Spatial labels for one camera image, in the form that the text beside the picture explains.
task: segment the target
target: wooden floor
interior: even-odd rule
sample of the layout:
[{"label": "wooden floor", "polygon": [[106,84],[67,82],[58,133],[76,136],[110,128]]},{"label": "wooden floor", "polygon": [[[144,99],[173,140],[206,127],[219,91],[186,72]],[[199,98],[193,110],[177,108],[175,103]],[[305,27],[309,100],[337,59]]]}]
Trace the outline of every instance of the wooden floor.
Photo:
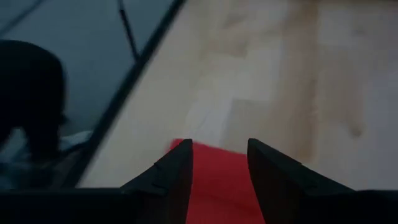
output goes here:
[{"label": "wooden floor", "polygon": [[354,189],[398,189],[398,2],[188,0],[81,182],[120,186],[173,138],[261,141]]}]

